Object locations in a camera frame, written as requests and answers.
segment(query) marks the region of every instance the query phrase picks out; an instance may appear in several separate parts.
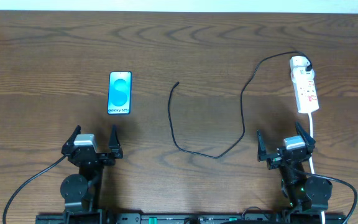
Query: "power strip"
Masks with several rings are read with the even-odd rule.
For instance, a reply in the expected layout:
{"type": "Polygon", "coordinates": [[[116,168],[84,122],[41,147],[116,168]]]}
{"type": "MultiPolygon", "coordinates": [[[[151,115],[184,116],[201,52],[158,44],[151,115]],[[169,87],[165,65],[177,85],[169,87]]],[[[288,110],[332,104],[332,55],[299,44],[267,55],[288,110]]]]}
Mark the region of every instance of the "power strip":
{"type": "Polygon", "coordinates": [[[311,113],[319,108],[313,80],[314,70],[306,71],[308,65],[309,60],[303,56],[295,56],[290,60],[291,80],[299,113],[311,113]]]}

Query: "wooden table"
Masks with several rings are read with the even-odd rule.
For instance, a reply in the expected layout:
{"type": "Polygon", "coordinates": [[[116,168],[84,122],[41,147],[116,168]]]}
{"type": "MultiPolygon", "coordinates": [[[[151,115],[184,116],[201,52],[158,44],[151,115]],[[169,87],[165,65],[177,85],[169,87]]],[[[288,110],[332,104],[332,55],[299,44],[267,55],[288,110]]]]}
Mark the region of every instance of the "wooden table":
{"type": "MultiPolygon", "coordinates": [[[[0,222],[21,183],[55,162],[77,124],[106,150],[112,124],[124,159],[104,172],[101,204],[116,210],[241,212],[288,206],[278,170],[257,162],[256,130],[271,147],[295,134],[289,55],[259,69],[244,93],[246,134],[221,159],[180,152],[172,143],[217,155],[241,135],[239,95],[256,64],[290,50],[314,64],[320,110],[313,113],[317,173],[358,190],[358,15],[0,11],[0,222]],[[106,113],[109,72],[134,74],[132,113],[106,113]]],[[[63,211],[67,161],[16,197],[8,223],[34,223],[63,211]]],[[[353,195],[334,183],[330,212],[353,195]]],[[[351,218],[358,223],[358,206],[351,218]]]]}

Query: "black cable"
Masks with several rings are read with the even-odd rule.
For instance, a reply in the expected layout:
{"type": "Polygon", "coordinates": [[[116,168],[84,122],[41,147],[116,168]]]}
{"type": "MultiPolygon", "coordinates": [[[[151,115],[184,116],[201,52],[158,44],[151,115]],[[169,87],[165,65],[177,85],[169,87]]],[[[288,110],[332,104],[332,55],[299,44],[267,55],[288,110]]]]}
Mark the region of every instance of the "black cable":
{"type": "Polygon", "coordinates": [[[260,211],[262,211],[262,213],[263,213],[264,216],[267,218],[267,220],[269,220],[268,216],[263,212],[263,210],[260,209],[260,208],[257,207],[257,206],[251,206],[251,207],[248,207],[247,209],[245,209],[245,211],[244,211],[244,212],[242,213],[242,215],[241,215],[241,219],[244,220],[244,219],[245,219],[245,216],[244,216],[244,215],[246,215],[246,213],[248,212],[248,210],[253,209],[253,208],[257,208],[257,209],[259,209],[260,211]]]}
{"type": "Polygon", "coordinates": [[[171,89],[171,93],[169,94],[169,100],[168,100],[168,119],[169,119],[169,125],[171,127],[171,134],[172,134],[172,140],[173,140],[173,143],[175,144],[175,146],[183,151],[183,152],[187,152],[187,153],[190,153],[190,154],[194,154],[194,155],[199,155],[199,156],[205,156],[205,157],[208,157],[208,158],[211,158],[211,159],[219,159],[220,157],[224,156],[226,153],[228,153],[232,148],[234,148],[234,146],[236,146],[240,141],[241,139],[244,137],[244,134],[246,133],[246,125],[244,123],[244,113],[243,113],[243,110],[242,110],[242,94],[244,93],[244,90],[246,89],[246,87],[248,86],[248,84],[254,79],[255,77],[255,74],[260,66],[260,64],[270,58],[274,58],[274,57],[277,57],[277,56],[281,56],[281,55],[286,55],[286,54],[300,54],[304,57],[306,57],[309,62],[310,62],[310,65],[307,66],[306,68],[306,71],[310,71],[312,69],[312,65],[311,65],[311,60],[302,52],[299,52],[299,51],[292,51],[292,52],[284,52],[284,53],[280,53],[280,54],[276,54],[276,55],[273,55],[273,56],[270,56],[270,57],[267,57],[263,60],[261,60],[255,70],[254,70],[254,74],[249,78],[249,80],[246,82],[246,84],[244,85],[244,87],[242,87],[242,90],[241,90],[241,93],[240,93],[240,111],[241,111],[241,121],[242,121],[242,134],[240,136],[240,138],[233,144],[231,145],[228,149],[226,149],[222,154],[218,155],[218,156],[210,156],[210,155],[207,155],[207,154],[203,154],[203,153],[200,153],[200,152],[194,152],[194,151],[189,151],[189,150],[185,150],[185,149],[182,149],[181,147],[178,146],[176,140],[175,140],[175,135],[173,134],[173,127],[172,127],[172,121],[171,121],[171,112],[170,112],[170,105],[171,105],[171,98],[172,98],[172,93],[173,93],[173,90],[179,85],[179,82],[177,82],[176,84],[174,84],[174,86],[172,87],[171,89]]]}
{"type": "Polygon", "coordinates": [[[348,186],[350,189],[353,190],[353,194],[354,194],[354,200],[353,200],[353,205],[352,205],[352,208],[351,210],[349,211],[349,213],[346,215],[346,218],[345,220],[342,222],[342,224],[345,224],[347,223],[347,221],[349,221],[349,219],[351,218],[353,212],[354,212],[354,209],[356,208],[356,205],[357,205],[357,190],[351,185],[349,184],[348,182],[346,181],[343,181],[343,180],[339,180],[339,179],[336,179],[336,178],[333,178],[333,177],[327,177],[327,176],[324,176],[324,175],[318,175],[318,174],[310,174],[308,172],[303,172],[303,171],[300,171],[300,170],[297,170],[291,166],[289,166],[286,162],[284,162],[284,165],[287,166],[288,168],[294,170],[295,172],[299,173],[299,174],[303,174],[303,175],[308,175],[308,176],[311,176],[311,177],[318,177],[318,178],[322,178],[322,179],[326,179],[326,180],[331,180],[331,181],[335,181],[335,182],[338,182],[340,184],[344,184],[346,186],[348,186]]]}
{"type": "Polygon", "coordinates": [[[9,199],[9,201],[7,202],[5,209],[4,209],[4,214],[2,215],[2,223],[6,224],[6,214],[7,214],[7,210],[9,208],[9,206],[11,205],[13,199],[16,197],[16,195],[28,184],[30,183],[32,180],[34,180],[35,178],[41,176],[42,174],[46,173],[47,171],[49,171],[50,169],[54,168],[57,164],[59,164],[59,162],[61,162],[62,160],[64,160],[66,158],[66,156],[62,156],[62,158],[60,158],[58,161],[56,161],[54,164],[50,165],[48,168],[44,169],[43,171],[39,172],[38,174],[35,174],[34,176],[32,176],[30,179],[26,180],[13,194],[12,197],[9,199]]]}

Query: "plug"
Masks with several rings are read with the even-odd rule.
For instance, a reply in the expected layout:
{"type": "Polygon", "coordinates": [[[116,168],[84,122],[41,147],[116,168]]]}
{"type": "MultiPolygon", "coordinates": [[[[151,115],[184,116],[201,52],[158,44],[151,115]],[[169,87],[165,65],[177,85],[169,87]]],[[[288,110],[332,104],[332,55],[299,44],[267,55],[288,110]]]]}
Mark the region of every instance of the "plug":
{"type": "Polygon", "coordinates": [[[310,61],[303,56],[294,56],[290,60],[291,80],[299,113],[311,113],[319,108],[314,70],[308,71],[310,65],[310,61]]]}

